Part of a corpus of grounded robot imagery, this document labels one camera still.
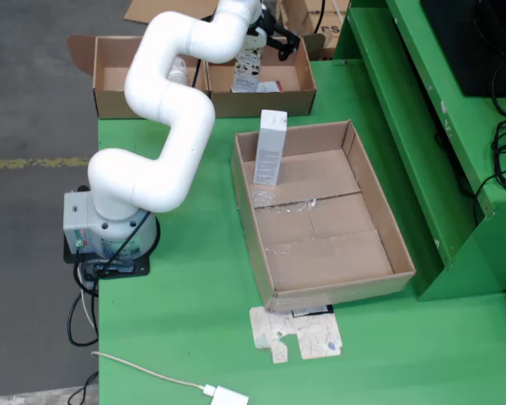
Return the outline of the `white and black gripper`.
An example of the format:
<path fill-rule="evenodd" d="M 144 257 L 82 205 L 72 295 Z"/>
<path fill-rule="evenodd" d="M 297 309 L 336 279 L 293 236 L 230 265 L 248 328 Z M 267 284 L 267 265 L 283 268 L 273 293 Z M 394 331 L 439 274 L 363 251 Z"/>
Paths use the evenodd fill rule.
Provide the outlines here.
<path fill-rule="evenodd" d="M 259 1 L 259 4 L 261 13 L 249 26 L 244 49 L 252 50 L 270 46 L 277 50 L 278 59 L 284 62 L 299 49 L 300 38 L 282 25 L 277 24 L 272 12 L 263 1 Z M 276 35 L 282 35 L 286 41 L 281 42 L 276 38 Z"/>

